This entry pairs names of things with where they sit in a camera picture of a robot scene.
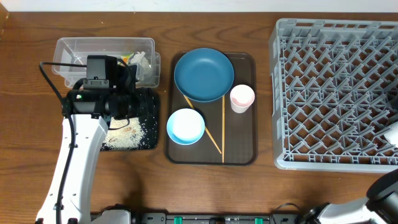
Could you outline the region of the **yellow snack wrapper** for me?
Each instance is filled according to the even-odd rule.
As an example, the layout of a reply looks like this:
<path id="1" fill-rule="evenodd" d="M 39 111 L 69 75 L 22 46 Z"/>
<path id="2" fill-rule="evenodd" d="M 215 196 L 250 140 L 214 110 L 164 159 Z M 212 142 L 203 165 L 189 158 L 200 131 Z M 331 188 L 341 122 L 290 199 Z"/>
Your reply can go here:
<path id="1" fill-rule="evenodd" d="M 134 57 L 134 54 L 127 54 L 127 55 L 122 55 L 120 56 L 121 60 L 126 63 L 126 64 L 130 64 L 131 59 Z"/>

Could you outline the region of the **light blue bowl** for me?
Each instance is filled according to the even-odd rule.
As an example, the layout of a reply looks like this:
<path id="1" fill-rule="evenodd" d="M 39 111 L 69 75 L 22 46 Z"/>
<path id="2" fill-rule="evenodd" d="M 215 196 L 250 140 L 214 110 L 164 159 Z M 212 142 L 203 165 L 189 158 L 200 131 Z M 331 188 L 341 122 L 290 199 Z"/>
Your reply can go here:
<path id="1" fill-rule="evenodd" d="M 183 108 L 170 115 L 166 128 L 173 142 L 187 146 L 201 139 L 205 132 L 205 121 L 196 110 Z"/>

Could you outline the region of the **pink cup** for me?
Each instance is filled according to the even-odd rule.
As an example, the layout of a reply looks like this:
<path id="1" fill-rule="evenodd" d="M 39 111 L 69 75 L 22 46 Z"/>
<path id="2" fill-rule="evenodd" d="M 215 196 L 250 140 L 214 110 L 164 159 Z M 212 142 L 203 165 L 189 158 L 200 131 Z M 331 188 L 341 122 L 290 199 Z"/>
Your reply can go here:
<path id="1" fill-rule="evenodd" d="M 236 85 L 230 92 L 231 109 L 235 113 L 244 113 L 254 103 L 254 90 L 248 85 Z"/>

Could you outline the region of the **light green cup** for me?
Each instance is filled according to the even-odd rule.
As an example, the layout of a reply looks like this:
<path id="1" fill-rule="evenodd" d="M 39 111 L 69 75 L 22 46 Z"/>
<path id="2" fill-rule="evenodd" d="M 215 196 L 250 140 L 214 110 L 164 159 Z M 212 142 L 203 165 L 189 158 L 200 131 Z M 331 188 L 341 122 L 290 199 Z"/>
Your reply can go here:
<path id="1" fill-rule="evenodd" d="M 386 128 L 386 132 L 384 133 L 385 139 L 392 145 L 395 145 L 395 147 L 398 146 L 398 122 L 395 122 L 394 124 L 389 125 Z"/>

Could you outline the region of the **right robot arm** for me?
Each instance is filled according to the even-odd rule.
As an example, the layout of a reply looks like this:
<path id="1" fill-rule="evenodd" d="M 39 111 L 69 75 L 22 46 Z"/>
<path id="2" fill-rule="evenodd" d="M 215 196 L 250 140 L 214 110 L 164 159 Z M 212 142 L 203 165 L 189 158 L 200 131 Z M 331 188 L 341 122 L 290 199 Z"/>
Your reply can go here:
<path id="1" fill-rule="evenodd" d="M 325 203 L 310 210 L 299 223 L 397 223 L 397 170 L 377 179 L 365 198 Z"/>

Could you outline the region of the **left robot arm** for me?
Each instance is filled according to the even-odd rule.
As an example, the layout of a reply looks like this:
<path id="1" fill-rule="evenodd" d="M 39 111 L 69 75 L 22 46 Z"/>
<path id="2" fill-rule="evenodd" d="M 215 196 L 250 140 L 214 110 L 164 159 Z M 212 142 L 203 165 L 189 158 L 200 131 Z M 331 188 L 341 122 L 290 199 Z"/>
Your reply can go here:
<path id="1" fill-rule="evenodd" d="M 120 58 L 90 55 L 86 75 L 60 100 L 63 135 L 52 183 L 36 223 L 92 223 L 91 191 L 98 156 L 108 132 L 123 132 L 114 121 L 137 119 L 144 136 L 131 143 L 132 133 L 118 140 L 116 149 L 153 149 L 159 137 L 158 94 L 138 88 L 141 66 Z"/>

